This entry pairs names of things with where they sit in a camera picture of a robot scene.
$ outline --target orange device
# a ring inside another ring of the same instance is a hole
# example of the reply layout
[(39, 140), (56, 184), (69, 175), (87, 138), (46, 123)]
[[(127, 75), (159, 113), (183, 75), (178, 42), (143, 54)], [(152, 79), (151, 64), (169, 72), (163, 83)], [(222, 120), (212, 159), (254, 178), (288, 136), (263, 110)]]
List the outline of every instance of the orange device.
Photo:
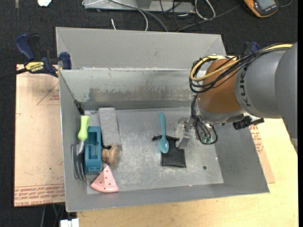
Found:
[(279, 9), (277, 0), (244, 0), (244, 2), (257, 17), (268, 17)]

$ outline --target pink sponge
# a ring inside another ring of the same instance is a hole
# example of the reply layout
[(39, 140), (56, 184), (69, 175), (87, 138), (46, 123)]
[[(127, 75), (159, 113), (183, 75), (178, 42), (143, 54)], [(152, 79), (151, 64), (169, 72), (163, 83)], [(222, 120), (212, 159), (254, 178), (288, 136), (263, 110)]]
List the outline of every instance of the pink sponge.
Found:
[(90, 187), (99, 192), (117, 192), (118, 186), (109, 166), (106, 166)]

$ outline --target cardboard sheet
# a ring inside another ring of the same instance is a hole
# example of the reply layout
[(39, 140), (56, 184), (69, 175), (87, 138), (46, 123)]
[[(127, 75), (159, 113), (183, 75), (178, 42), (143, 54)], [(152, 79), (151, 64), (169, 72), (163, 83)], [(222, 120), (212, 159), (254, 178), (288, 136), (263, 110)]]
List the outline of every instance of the cardboard sheet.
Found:
[[(14, 206), (65, 201), (58, 79), (17, 76)], [(250, 131), (267, 183), (274, 183), (257, 126)]]

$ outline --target bin floor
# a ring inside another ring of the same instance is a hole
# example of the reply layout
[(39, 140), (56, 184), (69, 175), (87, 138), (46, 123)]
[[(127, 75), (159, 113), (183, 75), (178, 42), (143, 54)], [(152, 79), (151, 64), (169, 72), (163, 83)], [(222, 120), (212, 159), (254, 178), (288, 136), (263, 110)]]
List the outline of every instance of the bin floor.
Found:
[[(161, 165), (159, 112), (165, 113), (167, 135), (175, 136), (178, 122), (188, 119), (190, 108), (116, 110), (122, 142), (120, 161), (110, 166), (119, 191), (223, 183), (214, 145), (203, 145), (191, 131), (185, 150), (186, 168)], [(98, 125), (98, 113), (86, 111), (90, 125)], [(89, 187), (96, 176), (88, 176), (88, 193), (98, 193)]]

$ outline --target blue plastic spoon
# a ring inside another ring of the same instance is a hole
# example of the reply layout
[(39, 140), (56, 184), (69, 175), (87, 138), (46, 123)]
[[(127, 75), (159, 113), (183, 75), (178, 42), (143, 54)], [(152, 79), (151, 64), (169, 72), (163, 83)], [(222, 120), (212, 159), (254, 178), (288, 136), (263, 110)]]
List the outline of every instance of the blue plastic spoon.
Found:
[(159, 142), (159, 149), (162, 153), (167, 153), (169, 150), (169, 142), (166, 139), (166, 123), (165, 123), (165, 114), (159, 113), (160, 116), (160, 124), (162, 130), (162, 137)]

